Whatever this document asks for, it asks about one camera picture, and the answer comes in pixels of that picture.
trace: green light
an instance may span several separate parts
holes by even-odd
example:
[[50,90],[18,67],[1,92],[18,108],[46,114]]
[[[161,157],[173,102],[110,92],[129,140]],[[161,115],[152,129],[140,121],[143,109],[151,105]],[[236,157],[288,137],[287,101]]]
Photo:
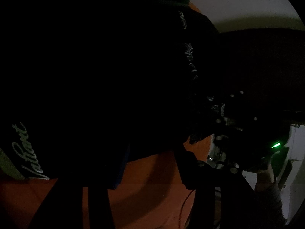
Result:
[[275,144],[274,146],[272,146],[271,148],[274,148],[274,147],[278,147],[281,143],[277,143]]

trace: hand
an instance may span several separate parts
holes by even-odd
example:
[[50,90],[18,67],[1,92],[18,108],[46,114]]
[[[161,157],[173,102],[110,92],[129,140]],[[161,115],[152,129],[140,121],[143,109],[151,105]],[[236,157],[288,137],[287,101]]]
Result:
[[273,172],[272,167],[271,167],[271,160],[278,153],[279,153],[279,151],[274,153],[271,157],[263,158],[262,161],[259,164],[253,166],[250,169],[245,169],[245,171],[252,172],[252,173],[257,173],[257,174],[258,173],[267,173],[267,172],[270,172],[270,171]]
[[257,183],[255,185],[255,192],[261,192],[268,189],[271,185],[274,184],[275,178],[271,163],[268,164],[266,170],[261,170],[257,172]]

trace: white wall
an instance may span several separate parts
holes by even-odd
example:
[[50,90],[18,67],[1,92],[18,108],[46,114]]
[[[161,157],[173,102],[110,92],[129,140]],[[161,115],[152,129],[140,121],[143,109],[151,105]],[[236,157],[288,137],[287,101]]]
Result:
[[290,195],[288,221],[305,199],[305,126],[295,129],[290,159],[293,161],[292,170],[285,183]]
[[191,0],[220,32],[280,27],[305,30],[288,0]]

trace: person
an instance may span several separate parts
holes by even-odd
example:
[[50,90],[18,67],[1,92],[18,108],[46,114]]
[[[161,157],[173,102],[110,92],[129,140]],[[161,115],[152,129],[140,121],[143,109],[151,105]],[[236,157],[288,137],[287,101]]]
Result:
[[268,164],[266,170],[257,172],[257,183],[254,191],[265,207],[268,217],[274,221],[275,227],[284,228],[286,220],[282,211],[283,204],[271,163]]
[[[220,65],[217,30],[188,3],[17,0],[8,42],[18,49],[16,61],[39,66],[39,72],[31,65],[8,71],[14,82],[4,94],[15,101],[18,92],[21,103],[6,106],[3,151],[23,177],[96,179],[100,162],[108,161],[104,148],[95,147],[101,138],[105,145],[129,140],[134,162],[189,136],[193,144],[211,135],[218,115],[206,97],[217,84],[205,73],[216,66],[202,63]],[[25,147],[12,149],[17,135]],[[128,228],[126,221],[121,227]]]

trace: black strap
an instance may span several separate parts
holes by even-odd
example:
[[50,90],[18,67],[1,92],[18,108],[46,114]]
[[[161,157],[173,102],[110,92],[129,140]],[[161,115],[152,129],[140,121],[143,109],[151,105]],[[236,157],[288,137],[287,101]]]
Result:
[[90,229],[115,229],[108,190],[98,185],[88,187]]
[[35,213],[28,229],[83,229],[83,187],[58,179]]
[[1,228],[5,229],[19,229],[14,222],[11,220],[10,216],[5,211],[4,207],[0,204],[0,223]]
[[213,229],[215,211],[215,187],[203,185],[196,189],[188,229]]
[[184,145],[180,144],[174,149],[174,155],[182,183],[189,190],[196,189],[197,158],[195,154],[187,151]]

